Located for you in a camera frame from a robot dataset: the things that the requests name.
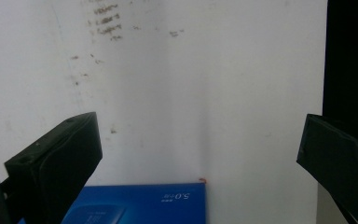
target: blue box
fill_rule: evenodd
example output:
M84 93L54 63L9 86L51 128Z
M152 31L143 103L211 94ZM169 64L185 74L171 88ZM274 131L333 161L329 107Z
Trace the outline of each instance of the blue box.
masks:
M205 184L85 187L62 224L205 224Z

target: white surface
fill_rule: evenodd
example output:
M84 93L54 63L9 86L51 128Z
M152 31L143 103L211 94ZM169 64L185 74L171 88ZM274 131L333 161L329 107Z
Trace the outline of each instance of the white surface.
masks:
M296 153L322 109L325 15L326 0L0 1L0 179L96 111L90 185L205 177L210 223L315 223Z

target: blue package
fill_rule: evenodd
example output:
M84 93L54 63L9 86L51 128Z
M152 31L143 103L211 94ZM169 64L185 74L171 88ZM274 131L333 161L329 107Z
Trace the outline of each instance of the blue package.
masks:
M205 184L85 187L62 224L205 224Z

